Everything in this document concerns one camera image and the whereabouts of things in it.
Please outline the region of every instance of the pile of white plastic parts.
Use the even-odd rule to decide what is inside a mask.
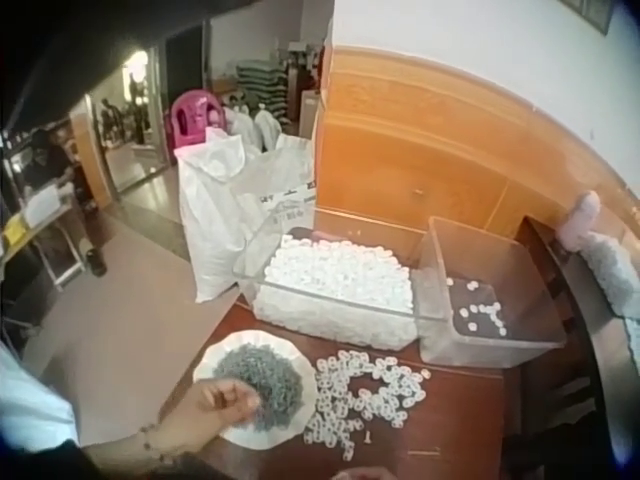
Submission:
[[[264,275],[253,303],[262,320],[386,350],[417,338],[409,269],[383,247],[283,235]]]
[[[351,434],[364,431],[364,443],[371,438],[365,422],[375,418],[403,428],[411,409],[426,398],[423,381],[431,377],[424,369],[413,372],[399,366],[395,357],[372,361],[366,352],[340,350],[337,357],[319,359],[316,363],[318,400],[316,413],[303,434],[306,444],[324,443],[328,448],[340,446],[343,459],[353,458],[356,442]],[[377,391],[360,388],[354,395],[349,389],[352,379],[370,376],[384,384]]]

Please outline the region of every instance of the bracelet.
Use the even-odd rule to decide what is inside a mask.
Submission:
[[[166,467],[172,467],[176,464],[175,458],[169,455],[165,455],[164,453],[158,451],[156,448],[154,448],[153,445],[151,445],[151,442],[149,441],[149,432],[156,431],[157,429],[158,429],[158,426],[155,424],[149,424],[140,429],[140,433],[142,433],[142,435],[144,436],[142,447],[144,448],[145,452],[153,454],[155,459],[161,465]]]

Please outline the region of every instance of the nearly empty plastic container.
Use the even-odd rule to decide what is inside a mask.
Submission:
[[[331,298],[267,281],[265,267],[279,248],[282,235],[287,233],[314,241],[349,240],[392,250],[401,265],[411,268],[413,313]],[[261,320],[331,340],[399,350],[417,339],[416,325],[432,333],[447,328],[447,310],[437,281],[437,259],[433,243],[425,239],[423,232],[291,203],[276,207],[238,257],[233,272],[255,316]]]
[[[476,228],[432,217],[429,233],[444,285],[447,327],[438,336],[421,336],[425,362],[509,368],[564,345],[566,337],[553,300],[527,249]],[[447,285],[447,278],[453,285]],[[471,291],[469,282],[478,288]],[[480,305],[501,304],[497,313],[506,335]],[[468,316],[461,314],[466,309]]]

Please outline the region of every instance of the doorway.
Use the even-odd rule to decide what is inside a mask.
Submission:
[[[168,166],[162,122],[155,121],[154,85],[149,78],[150,55],[135,52],[90,93],[96,138],[104,152],[115,190],[121,194]]]

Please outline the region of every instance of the pink plastic chair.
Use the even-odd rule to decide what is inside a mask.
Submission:
[[[227,129],[224,109],[206,90],[190,90],[171,106],[174,148],[204,143],[206,127]]]

